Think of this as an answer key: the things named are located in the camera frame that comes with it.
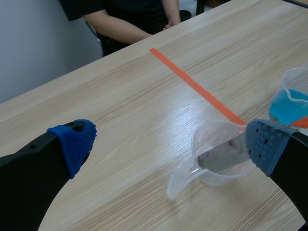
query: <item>blue liquid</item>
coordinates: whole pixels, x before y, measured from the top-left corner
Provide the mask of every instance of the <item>blue liquid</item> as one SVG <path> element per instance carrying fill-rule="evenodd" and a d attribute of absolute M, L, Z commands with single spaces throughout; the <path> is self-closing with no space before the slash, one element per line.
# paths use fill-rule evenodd
<path fill-rule="evenodd" d="M 299 91 L 290 90 L 290 94 L 294 99 L 308 101 L 308 95 Z M 294 102 L 288 98 L 286 91 L 281 91 L 273 100 L 269 112 L 280 123 L 288 126 L 308 116 L 308 102 Z"/>

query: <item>cup with blue liquid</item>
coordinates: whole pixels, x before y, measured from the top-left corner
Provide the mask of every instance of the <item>cup with blue liquid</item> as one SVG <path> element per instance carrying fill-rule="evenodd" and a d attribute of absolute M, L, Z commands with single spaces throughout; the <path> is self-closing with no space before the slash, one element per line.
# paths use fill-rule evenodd
<path fill-rule="evenodd" d="M 307 67 L 292 68 L 284 73 L 269 112 L 287 126 L 308 116 Z"/>

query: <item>measuring cup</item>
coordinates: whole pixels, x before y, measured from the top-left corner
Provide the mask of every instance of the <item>measuring cup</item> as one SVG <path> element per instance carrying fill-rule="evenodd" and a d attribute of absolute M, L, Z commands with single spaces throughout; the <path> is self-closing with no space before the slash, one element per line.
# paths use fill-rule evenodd
<path fill-rule="evenodd" d="M 245 148 L 245 126 L 226 121 L 201 125 L 192 137 L 192 156 L 171 174 L 168 197 L 174 199 L 192 180 L 199 178 L 208 185 L 219 186 L 247 175 L 254 168 Z M 227 142 L 232 148 L 213 148 Z"/>
<path fill-rule="evenodd" d="M 297 67 L 284 73 L 269 112 L 287 126 L 308 116 L 308 68 Z"/>

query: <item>person's hand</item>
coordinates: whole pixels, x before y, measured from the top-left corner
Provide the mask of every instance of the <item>person's hand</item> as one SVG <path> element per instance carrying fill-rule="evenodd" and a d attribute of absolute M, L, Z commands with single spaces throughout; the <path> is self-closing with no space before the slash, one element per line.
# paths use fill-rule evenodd
<path fill-rule="evenodd" d="M 175 26 L 177 24 L 180 24 L 181 20 L 169 20 L 169 23 L 167 25 L 165 25 L 165 27 L 163 28 L 163 30 L 169 29 L 172 26 Z"/>

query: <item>person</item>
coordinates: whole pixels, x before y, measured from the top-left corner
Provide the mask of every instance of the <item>person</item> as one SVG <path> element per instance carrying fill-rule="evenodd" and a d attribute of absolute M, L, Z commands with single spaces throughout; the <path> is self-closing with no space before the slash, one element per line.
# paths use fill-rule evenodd
<path fill-rule="evenodd" d="M 179 0 L 59 0 L 69 21 L 83 17 L 102 41 L 104 55 L 191 18 Z"/>

